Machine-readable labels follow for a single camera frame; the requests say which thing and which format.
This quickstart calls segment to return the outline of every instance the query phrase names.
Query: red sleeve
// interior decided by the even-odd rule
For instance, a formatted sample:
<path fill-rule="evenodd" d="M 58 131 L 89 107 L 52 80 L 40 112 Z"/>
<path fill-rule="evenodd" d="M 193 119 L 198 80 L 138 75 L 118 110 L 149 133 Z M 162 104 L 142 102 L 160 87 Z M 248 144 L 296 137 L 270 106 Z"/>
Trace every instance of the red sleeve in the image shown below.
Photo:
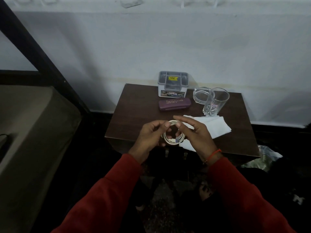
<path fill-rule="evenodd" d="M 112 167 L 75 206 L 52 233 L 118 232 L 134 186 L 141 175 L 140 164 L 129 154 Z"/>
<path fill-rule="evenodd" d="M 295 232 L 285 217 L 269 204 L 227 158 L 208 170 L 208 178 L 220 193 L 232 224 L 242 232 Z"/>

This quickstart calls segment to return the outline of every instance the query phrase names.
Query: person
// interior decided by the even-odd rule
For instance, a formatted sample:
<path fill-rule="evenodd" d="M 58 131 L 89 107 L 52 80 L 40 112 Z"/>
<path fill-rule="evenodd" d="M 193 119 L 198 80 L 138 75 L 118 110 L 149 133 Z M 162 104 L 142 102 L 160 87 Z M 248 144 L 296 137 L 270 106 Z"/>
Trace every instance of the person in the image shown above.
<path fill-rule="evenodd" d="M 177 134 L 183 132 L 200 159 L 208 164 L 208 181 L 220 194 L 235 231 L 295 232 L 283 215 L 262 197 L 257 187 L 249 183 L 221 152 L 216 152 L 218 148 L 204 124 L 183 116 L 173 118 L 179 121 Z M 182 122 L 192 125 L 194 130 Z M 155 146 L 165 145 L 160 142 L 160 137 L 169 127 L 170 123 L 162 120 L 143 125 L 129 152 L 123 154 L 72 207 L 52 233 L 118 232 L 131 192 L 142 173 L 141 164 Z"/>

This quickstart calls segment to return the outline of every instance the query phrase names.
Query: black pole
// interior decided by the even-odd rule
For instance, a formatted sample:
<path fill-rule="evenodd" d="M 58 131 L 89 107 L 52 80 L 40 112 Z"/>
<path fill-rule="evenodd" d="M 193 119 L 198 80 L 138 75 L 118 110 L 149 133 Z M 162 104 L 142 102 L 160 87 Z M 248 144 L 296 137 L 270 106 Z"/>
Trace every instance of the black pole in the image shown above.
<path fill-rule="evenodd" d="M 20 50 L 20 52 L 41 73 L 42 77 L 74 104 L 82 114 L 91 114 L 78 94 L 48 58 L 39 44 L 19 21 L 4 0 L 0 0 L 0 31 Z"/>

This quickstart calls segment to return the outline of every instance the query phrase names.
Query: brown table top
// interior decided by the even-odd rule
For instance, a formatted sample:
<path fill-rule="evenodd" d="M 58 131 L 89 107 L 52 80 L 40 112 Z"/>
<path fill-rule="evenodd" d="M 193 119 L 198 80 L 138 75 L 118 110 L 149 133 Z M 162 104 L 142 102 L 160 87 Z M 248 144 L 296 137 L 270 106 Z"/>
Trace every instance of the brown table top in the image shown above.
<path fill-rule="evenodd" d="M 187 90 L 186 97 L 192 105 L 188 109 L 161 111 L 157 86 L 126 84 L 105 134 L 106 138 L 136 141 L 145 123 L 153 120 L 172 120 L 173 115 L 204 116 L 204 105 L 192 98 L 193 90 Z M 259 156 L 256 138 L 249 121 L 241 93 L 230 92 L 230 99 L 218 114 L 223 116 L 231 132 L 214 139 L 224 152 L 239 155 Z"/>

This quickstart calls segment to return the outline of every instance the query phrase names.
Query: transparent lid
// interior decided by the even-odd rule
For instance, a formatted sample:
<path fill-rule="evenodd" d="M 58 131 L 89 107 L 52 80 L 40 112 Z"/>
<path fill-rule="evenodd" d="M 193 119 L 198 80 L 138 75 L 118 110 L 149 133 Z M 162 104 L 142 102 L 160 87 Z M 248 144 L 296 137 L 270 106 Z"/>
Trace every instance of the transparent lid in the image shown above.
<path fill-rule="evenodd" d="M 195 102 L 205 105 L 208 95 L 210 94 L 210 88 L 198 87 L 193 90 L 193 99 Z"/>
<path fill-rule="evenodd" d="M 188 74 L 161 71 L 159 73 L 158 84 L 164 85 L 165 90 L 180 91 L 182 87 L 188 87 Z"/>

